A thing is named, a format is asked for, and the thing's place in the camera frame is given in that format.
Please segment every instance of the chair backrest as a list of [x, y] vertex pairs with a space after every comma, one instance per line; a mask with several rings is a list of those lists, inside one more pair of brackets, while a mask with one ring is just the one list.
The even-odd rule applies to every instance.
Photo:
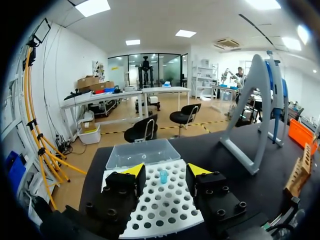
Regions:
[[200, 108], [201, 108], [201, 103], [191, 104], [191, 105], [184, 106], [181, 109], [181, 112], [184, 115], [194, 115], [199, 112]]
[[152, 128], [153, 128], [153, 124], [148, 124], [148, 122], [150, 120], [153, 120], [154, 121], [154, 125], [156, 125], [157, 123], [157, 120], [158, 120], [158, 114], [154, 114], [150, 117], [147, 117], [141, 121], [138, 121], [134, 124], [133, 128], [135, 128], [137, 131], [141, 131], [141, 132], [145, 132], [146, 131], [146, 134], [147, 135], [150, 135], [152, 134]]

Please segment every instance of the yellow black floor tape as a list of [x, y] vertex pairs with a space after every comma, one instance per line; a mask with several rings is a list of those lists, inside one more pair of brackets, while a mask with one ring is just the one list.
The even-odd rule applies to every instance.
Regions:
[[[202, 123], [192, 123], [188, 124], [188, 126], [202, 126], [208, 133], [210, 131], [204, 126], [205, 124], [216, 124], [216, 123], [225, 123], [228, 122], [228, 120], [222, 120], [222, 121], [207, 121]], [[178, 129], [179, 126], [167, 126], [167, 127], [160, 127], [159, 129]], [[111, 132], [102, 132], [101, 134], [107, 135], [107, 134], [124, 134], [125, 131], [111, 131]]]

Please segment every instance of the black tabletop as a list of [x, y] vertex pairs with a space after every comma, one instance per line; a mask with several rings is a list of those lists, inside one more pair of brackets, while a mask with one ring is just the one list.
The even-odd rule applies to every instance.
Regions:
[[[255, 158], [259, 146], [259, 125], [242, 126], [231, 131], [230, 139], [250, 159]], [[273, 126], [274, 120], [271, 120], [271, 132], [273, 132]], [[284, 126], [282, 122], [279, 124], [278, 133], [282, 133]], [[280, 213], [282, 203], [286, 199], [283, 189], [297, 158], [303, 155], [303, 149], [291, 140], [288, 134], [285, 135], [283, 147], [278, 147], [268, 140], [259, 171], [256, 175], [251, 176], [219, 142], [222, 134], [223, 131], [220, 131], [169, 141], [186, 163], [195, 164], [209, 171], [220, 171], [227, 178], [230, 190], [240, 201], [245, 201], [248, 208], [261, 210], [270, 219], [274, 219]], [[103, 147], [96, 151], [82, 188], [79, 204], [79, 211], [82, 213], [85, 212], [86, 203], [101, 191], [103, 173], [112, 149], [112, 147]], [[303, 209], [307, 209], [312, 204], [314, 194], [318, 191], [320, 184], [320, 173], [314, 162], [311, 177], [299, 196]], [[209, 238], [204, 224], [180, 232], [179, 238], [199, 238], [199, 233], [202, 239]], [[167, 238], [176, 237], [177, 235], [167, 236]]]

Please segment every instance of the yellow tripod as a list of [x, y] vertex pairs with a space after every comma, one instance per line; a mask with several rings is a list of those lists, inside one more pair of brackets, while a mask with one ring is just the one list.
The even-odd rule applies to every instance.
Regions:
[[[79, 173], [82, 173], [82, 174], [85, 174], [85, 175], [87, 173], [85, 171], [80, 170], [79, 168], [77, 168], [75, 166], [70, 165], [69, 163], [61, 160], [60, 158], [56, 157], [47, 148], [46, 143], [57, 154], [59, 154], [59, 156], [62, 159], [66, 159], [66, 156], [64, 156], [58, 149], [56, 149], [55, 146], [53, 144], [51, 144], [48, 141], [48, 139], [39, 130], [39, 126], [38, 126], [38, 123], [37, 123], [37, 120], [36, 120], [36, 115], [35, 115], [35, 110], [34, 110], [32, 93], [31, 93], [31, 69], [32, 69], [32, 67], [29, 66], [29, 61], [30, 61], [30, 54], [31, 54], [32, 50], [33, 50], [32, 47], [28, 47], [27, 48], [27, 55], [26, 55], [26, 61], [25, 61], [25, 70], [24, 70], [24, 79], [23, 79], [24, 104], [25, 104], [26, 116], [27, 116], [27, 120], [28, 120], [27, 126], [30, 128], [31, 134], [32, 134], [33, 139], [35, 141], [35, 144], [37, 145], [37, 148], [38, 148], [41, 175], [42, 175], [42, 178], [43, 178], [43, 182], [44, 182], [44, 185], [45, 185], [46, 192], [50, 197], [50, 201], [52, 203], [53, 208], [56, 210], [57, 206], [56, 206], [55, 201], [53, 200], [53, 198], [51, 196], [49, 187], [52, 187], [53, 185], [58, 185], [58, 184], [61, 184], [61, 183], [64, 182], [64, 180], [57, 173], [57, 171], [61, 173], [61, 175], [63, 176], [63, 178], [65, 178], [65, 180], [67, 182], [70, 182], [70, 179], [67, 177], [66, 173], [59, 167], [57, 162], [59, 162], [59, 163], [61, 163], [63, 165], [66, 165], [67, 167], [69, 167], [69, 168], [71, 168], [71, 169], [73, 169], [75, 171], [78, 171]], [[54, 183], [53, 185], [48, 185], [48, 182], [47, 182], [47, 179], [46, 179], [43, 160], [45, 161], [45, 163], [48, 166], [48, 168], [50, 169], [50, 171], [53, 173], [53, 175], [58, 180], [58, 182]]]

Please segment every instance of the black office chair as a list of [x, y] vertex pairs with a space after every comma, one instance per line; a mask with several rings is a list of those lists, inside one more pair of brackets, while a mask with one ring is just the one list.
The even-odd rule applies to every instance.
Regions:
[[179, 134], [174, 138], [180, 138], [181, 128], [183, 125], [187, 126], [196, 119], [196, 115], [199, 112], [201, 103], [184, 106], [181, 111], [175, 111], [170, 114], [170, 120], [176, 124], [179, 124]]
[[129, 143], [134, 143], [139, 140], [157, 139], [158, 115], [152, 115], [141, 121], [138, 121], [124, 132], [124, 139]]

